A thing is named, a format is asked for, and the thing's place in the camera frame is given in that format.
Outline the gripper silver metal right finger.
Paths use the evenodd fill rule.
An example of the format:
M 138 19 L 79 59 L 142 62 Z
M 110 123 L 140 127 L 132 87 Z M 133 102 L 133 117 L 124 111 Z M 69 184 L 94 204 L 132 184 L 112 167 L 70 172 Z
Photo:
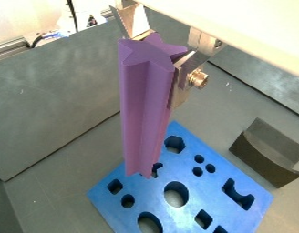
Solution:
M 193 27 L 189 28 L 189 50 L 174 60 L 174 73 L 169 91 L 168 109 L 176 108 L 188 98 L 189 89 L 201 89 L 208 82 L 204 63 L 225 47 L 225 43 Z

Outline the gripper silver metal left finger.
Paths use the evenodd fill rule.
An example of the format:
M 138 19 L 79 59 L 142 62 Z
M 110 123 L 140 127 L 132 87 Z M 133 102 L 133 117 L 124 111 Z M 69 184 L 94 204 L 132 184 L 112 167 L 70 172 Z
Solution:
M 125 39 L 144 40 L 150 34 L 144 6 L 140 3 L 114 3 L 109 6 Z

